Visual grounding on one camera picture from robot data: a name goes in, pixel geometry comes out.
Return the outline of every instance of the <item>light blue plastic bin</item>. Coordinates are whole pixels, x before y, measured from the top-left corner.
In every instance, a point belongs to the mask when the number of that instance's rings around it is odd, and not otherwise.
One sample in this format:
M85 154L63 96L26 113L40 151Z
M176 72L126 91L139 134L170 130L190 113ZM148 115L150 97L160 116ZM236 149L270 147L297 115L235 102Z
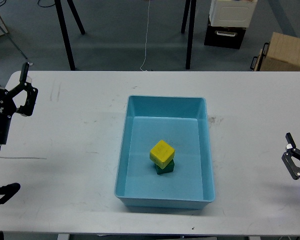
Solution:
M158 175L150 150L175 149L173 172ZM127 206L202 209L215 199L206 100L130 96L115 183Z

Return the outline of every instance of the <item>black mount clamp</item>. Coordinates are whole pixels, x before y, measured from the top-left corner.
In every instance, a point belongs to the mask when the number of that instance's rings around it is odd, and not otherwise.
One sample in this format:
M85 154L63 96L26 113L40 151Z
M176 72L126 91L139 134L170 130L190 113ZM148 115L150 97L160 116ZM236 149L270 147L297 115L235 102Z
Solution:
M300 167L296 166L292 157L298 159L300 161L300 149L297 148L294 139L291 136L291 133L288 132L285 135L285 138L288 142L287 146L285 147L285 153L282 155L283 163L285 164L286 168L288 169L291 177L294 180L298 180L300 178Z

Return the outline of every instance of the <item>drawer handle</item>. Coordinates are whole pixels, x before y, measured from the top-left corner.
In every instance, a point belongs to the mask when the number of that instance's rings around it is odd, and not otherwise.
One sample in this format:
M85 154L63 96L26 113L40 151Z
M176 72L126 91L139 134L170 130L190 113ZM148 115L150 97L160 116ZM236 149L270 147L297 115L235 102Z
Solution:
M269 42L265 42L262 48L262 56L265 57L269 49Z
M235 37L238 35L236 32L228 32L228 31L215 31L215 34L219 36L225 36L225 37Z
M257 66L257 60L258 60L258 57L257 56L254 56L252 58L252 62L251 62L251 65L250 65L250 69L251 70L255 70L256 66Z

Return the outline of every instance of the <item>stacked cubes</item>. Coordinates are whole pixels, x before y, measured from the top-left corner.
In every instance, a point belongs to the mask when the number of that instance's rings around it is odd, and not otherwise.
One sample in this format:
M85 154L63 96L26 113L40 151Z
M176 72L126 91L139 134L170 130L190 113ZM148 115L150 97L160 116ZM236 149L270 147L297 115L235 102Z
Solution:
M160 140L151 150L150 159L155 163L157 174L173 172L175 163L175 149L163 140Z

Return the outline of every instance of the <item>green cube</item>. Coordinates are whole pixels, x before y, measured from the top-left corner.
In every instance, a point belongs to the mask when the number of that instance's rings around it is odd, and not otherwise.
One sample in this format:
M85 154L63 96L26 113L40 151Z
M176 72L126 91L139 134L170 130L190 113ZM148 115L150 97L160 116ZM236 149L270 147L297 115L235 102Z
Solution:
M169 162L169 164L164 169L161 169L157 164L154 165L155 165L156 174L171 173L174 171L175 168L175 162L173 159L171 160L171 162Z

